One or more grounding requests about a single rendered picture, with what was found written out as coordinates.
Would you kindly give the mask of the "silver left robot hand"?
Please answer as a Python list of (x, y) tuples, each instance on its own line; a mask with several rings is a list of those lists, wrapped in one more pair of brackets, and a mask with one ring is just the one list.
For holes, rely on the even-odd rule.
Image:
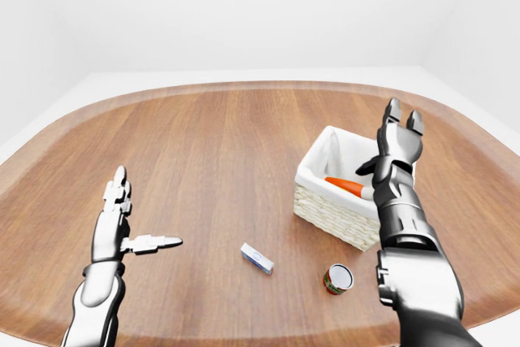
[(93, 234), (92, 262), (121, 261), (128, 252), (136, 255), (151, 254), (183, 244), (183, 240), (177, 236), (147, 234), (130, 239), (128, 217), (132, 213), (131, 194), (132, 187), (127, 179), (126, 168), (120, 165), (103, 194), (104, 206)]

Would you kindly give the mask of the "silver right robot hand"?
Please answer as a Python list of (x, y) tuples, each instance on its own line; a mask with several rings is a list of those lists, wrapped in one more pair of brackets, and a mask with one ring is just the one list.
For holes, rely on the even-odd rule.
[(414, 164), (423, 151), (423, 118), (414, 110), (406, 126), (401, 126), (401, 114), (400, 101), (391, 98), (377, 131), (379, 153), (363, 163), (356, 173), (373, 175), (381, 246), (425, 249), (427, 240), (419, 230), (425, 215), (414, 190)]

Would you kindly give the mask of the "white wicker basket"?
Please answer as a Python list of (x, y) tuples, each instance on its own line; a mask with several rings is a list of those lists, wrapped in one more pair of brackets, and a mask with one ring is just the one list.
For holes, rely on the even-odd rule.
[(361, 251), (379, 242), (374, 201), (325, 181), (335, 177), (371, 189), (372, 175), (359, 176), (356, 170), (378, 153), (375, 140), (325, 127), (297, 167), (294, 213)]

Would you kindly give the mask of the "red green tin can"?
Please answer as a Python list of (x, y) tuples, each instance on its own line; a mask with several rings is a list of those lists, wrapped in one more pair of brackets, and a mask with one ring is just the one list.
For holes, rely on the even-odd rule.
[(341, 295), (353, 287), (353, 273), (341, 263), (332, 264), (323, 276), (323, 285), (330, 294)]

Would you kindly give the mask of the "small white blue box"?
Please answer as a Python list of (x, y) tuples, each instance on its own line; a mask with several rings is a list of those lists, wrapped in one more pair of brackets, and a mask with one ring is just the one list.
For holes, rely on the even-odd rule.
[(244, 243), (240, 252), (244, 258), (246, 258), (253, 265), (258, 267), (260, 270), (270, 275), (273, 271), (274, 263), (266, 258), (263, 254), (258, 252), (255, 248), (251, 247), (247, 243)]

